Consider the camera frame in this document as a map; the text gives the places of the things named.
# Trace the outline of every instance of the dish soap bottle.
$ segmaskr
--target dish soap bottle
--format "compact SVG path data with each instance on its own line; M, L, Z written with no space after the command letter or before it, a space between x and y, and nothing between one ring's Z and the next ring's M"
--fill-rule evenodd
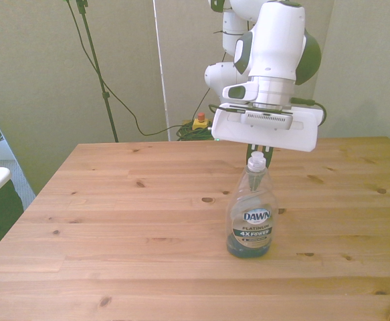
M227 206L227 250L237 257L264 255L278 214L262 152L253 152Z

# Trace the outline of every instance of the microphone stand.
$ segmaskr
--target microphone stand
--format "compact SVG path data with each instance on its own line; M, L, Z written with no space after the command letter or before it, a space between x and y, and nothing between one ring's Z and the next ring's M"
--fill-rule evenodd
M92 42L92 37L90 35L89 26L88 26L88 21L86 20L85 7L88 6L88 0L76 0L76 3L77 3L77 7L79 9L79 13L82 15L83 23L84 23L85 29L86 29L86 34L88 35L90 49L92 51L92 56L93 56L94 62L95 62L96 73L98 74L98 79L100 80L100 84L101 84L102 97L104 99L104 102L106 103L108 119L110 120L110 125L111 125L112 131L113 131L114 141L119 142L118 137L117 137L117 133L116 133L116 128L114 127L112 111L110 109L110 104L108 102L108 99L110 97L110 93L107 92L105 87L104 87L104 80L102 79L102 76L101 76L100 65L98 64L98 60L96 59L94 43Z

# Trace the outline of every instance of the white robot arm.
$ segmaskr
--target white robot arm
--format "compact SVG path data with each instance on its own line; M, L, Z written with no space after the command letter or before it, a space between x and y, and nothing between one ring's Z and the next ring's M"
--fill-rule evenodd
M304 8L265 0L210 0L210 5L224 12L223 48L235 57L205 72L221 101L214 138L313 150L322 110L290 104L295 84L312 77L320 63L319 46L305 32ZM255 26L241 35L247 21Z

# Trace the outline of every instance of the product label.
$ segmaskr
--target product label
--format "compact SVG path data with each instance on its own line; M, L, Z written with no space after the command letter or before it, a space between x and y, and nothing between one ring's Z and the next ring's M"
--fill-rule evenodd
M237 241L252 249L267 245L273 226L271 214L272 209L266 205L265 208L252 209L238 215L232 223Z

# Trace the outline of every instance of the floor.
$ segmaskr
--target floor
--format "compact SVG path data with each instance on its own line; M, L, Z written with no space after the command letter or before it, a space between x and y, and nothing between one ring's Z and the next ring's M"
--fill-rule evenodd
M26 210L34 200L35 195L29 186L27 179L23 175L21 167L19 167L16 160L0 160L0 167L6 167L11 171L11 180L15 185L16 193L21 197L23 210Z

